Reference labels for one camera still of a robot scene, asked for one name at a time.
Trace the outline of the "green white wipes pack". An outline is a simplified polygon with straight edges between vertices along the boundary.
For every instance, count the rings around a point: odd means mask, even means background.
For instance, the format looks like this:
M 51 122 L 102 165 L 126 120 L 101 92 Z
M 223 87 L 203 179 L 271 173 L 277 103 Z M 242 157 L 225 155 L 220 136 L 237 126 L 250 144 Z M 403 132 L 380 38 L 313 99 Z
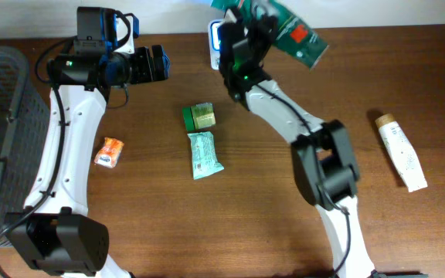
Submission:
M 313 68 L 328 44 L 298 15 L 275 0 L 213 0 L 213 8 L 232 11 L 250 48 L 263 58 L 271 46 Z

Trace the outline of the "green lid spice jar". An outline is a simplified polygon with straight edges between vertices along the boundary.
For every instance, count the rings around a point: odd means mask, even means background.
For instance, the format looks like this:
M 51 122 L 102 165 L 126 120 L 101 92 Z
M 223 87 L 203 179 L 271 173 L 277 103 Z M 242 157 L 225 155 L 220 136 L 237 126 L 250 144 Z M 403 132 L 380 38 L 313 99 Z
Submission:
M 185 129 L 188 132 L 197 131 L 216 125 L 216 117 L 212 103 L 199 103 L 182 108 Z

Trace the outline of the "orange red snack packet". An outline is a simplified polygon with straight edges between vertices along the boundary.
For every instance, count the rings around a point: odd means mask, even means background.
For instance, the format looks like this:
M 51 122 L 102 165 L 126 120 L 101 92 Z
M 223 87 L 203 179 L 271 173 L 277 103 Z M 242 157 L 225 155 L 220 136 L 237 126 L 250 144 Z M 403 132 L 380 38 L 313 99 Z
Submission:
M 105 137 L 102 148 L 94 158 L 94 163 L 106 168 L 115 168 L 123 148 L 123 141 L 112 137 Z

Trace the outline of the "mint green tissue pack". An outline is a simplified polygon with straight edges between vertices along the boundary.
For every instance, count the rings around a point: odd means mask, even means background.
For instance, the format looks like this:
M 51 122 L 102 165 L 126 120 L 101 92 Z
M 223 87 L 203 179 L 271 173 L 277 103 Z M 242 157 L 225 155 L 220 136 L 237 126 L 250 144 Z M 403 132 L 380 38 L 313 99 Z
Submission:
M 194 180 L 220 172 L 224 167 L 216 157 L 213 134 L 210 131 L 188 134 L 192 151 L 192 175 Z

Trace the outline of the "white tube carton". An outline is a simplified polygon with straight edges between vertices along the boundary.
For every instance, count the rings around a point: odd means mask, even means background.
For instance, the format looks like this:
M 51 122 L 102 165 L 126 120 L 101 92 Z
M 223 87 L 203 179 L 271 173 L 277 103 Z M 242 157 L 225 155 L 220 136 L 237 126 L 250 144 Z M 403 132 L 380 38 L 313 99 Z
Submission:
M 388 155 L 409 192 L 427 188 L 428 184 L 415 149 L 391 114 L 375 120 Z

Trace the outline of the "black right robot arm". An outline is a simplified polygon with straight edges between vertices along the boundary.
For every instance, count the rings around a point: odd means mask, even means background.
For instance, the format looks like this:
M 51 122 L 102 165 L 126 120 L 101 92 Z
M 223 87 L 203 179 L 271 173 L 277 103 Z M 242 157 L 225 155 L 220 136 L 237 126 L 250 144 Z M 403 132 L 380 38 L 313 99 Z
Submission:
M 321 217 L 332 251 L 333 277 L 373 277 L 375 267 L 358 220 L 360 178 L 352 144 L 338 120 L 325 122 L 289 98 L 262 61 L 277 36 L 277 17 L 244 19 L 225 9 L 218 29 L 219 71 L 229 95 L 265 120 L 289 145 L 294 182 Z

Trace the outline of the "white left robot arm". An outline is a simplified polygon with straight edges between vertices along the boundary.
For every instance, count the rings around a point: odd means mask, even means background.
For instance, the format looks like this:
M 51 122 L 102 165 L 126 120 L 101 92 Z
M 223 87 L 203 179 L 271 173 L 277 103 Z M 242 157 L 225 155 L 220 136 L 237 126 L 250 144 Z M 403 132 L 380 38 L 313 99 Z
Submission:
M 77 34 L 49 60 L 50 116 L 39 170 L 21 212 L 5 217 L 5 238 L 34 270 L 61 277 L 126 277 L 109 253 L 107 227 L 88 217 L 87 178 L 99 123 L 113 88 L 163 81 L 160 45 L 136 47 L 138 18 L 80 7 Z

